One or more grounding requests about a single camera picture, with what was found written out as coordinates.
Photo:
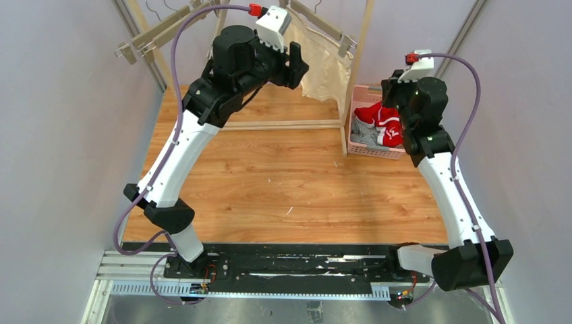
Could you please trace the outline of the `red underwear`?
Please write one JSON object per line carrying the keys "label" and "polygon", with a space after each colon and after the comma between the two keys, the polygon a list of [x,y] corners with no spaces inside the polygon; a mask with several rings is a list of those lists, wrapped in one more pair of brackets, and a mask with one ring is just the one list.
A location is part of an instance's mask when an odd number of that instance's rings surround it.
{"label": "red underwear", "polygon": [[375,127],[382,146],[397,147],[403,144],[402,125],[395,108],[383,107],[381,102],[369,107],[357,108],[355,115],[370,127]]}

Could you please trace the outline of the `grey striped underwear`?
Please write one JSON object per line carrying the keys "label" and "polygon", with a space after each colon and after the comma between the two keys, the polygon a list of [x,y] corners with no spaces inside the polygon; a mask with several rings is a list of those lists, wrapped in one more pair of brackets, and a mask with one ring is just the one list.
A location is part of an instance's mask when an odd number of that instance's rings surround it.
{"label": "grey striped underwear", "polygon": [[379,135],[380,132],[375,127],[370,127],[356,117],[353,119],[350,141],[366,146],[382,146],[378,141]]}

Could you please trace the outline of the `cream underwear hanger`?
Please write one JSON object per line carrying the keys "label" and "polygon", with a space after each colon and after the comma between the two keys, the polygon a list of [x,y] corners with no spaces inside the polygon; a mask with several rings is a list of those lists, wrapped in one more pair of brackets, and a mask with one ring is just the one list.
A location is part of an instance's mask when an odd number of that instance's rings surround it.
{"label": "cream underwear hanger", "polygon": [[279,5],[283,8],[292,9],[297,14],[301,14],[310,23],[315,25],[315,27],[331,37],[338,44],[340,57],[347,56],[350,48],[357,47],[357,42],[353,40],[351,36],[345,34],[340,28],[333,26],[324,18],[318,16],[316,12],[312,11],[302,2],[296,0],[279,0]]}

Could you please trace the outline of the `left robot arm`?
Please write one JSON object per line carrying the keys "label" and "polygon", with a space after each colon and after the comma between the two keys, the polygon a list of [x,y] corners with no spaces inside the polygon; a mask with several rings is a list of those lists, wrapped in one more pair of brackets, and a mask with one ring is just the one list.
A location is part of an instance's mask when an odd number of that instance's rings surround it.
{"label": "left robot arm", "polygon": [[133,206],[161,228],[176,257],[191,271],[206,253],[192,221],[194,210],[179,194],[207,144],[267,83],[295,89],[309,70],[302,47],[292,41],[276,47],[262,40],[262,30],[226,27],[212,44],[212,57],[199,79],[180,98],[181,115],[151,170],[123,193]]}

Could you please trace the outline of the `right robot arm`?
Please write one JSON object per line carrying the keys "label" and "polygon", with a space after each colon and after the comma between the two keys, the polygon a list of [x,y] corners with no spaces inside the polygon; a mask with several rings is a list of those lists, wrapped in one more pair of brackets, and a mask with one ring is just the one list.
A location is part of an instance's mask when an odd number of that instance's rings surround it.
{"label": "right robot arm", "polygon": [[405,243],[394,247],[396,272],[415,271],[436,280],[444,291],[496,284],[514,250],[488,226],[471,197],[455,145],[440,124],[448,103],[447,86],[438,78],[411,79],[395,70],[382,80],[382,106],[396,108],[403,147],[429,185],[445,223],[448,250]]}

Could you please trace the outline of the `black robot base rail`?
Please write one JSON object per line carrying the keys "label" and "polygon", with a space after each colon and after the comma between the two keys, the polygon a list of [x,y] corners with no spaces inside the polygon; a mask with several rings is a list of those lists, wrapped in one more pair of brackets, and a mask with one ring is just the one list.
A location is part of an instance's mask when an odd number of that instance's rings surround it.
{"label": "black robot base rail", "polygon": [[413,300],[432,278],[399,270],[389,244],[205,243],[197,261],[185,262],[166,242],[146,251],[164,297],[185,302],[204,298]]}

